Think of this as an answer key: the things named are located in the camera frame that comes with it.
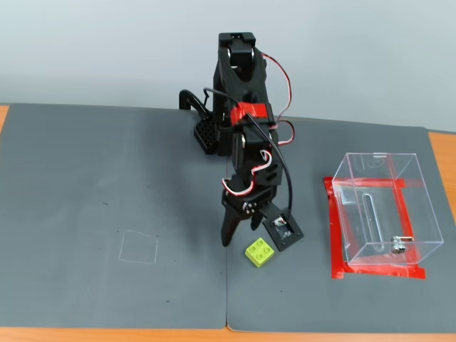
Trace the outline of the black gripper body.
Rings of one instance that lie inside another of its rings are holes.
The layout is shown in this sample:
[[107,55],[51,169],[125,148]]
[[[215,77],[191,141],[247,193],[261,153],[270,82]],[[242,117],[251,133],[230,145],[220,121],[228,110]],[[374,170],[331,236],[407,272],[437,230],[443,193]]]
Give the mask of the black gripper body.
[[223,178],[222,204],[226,214],[233,217],[251,217],[275,198],[277,186],[251,186],[251,180],[240,177]]

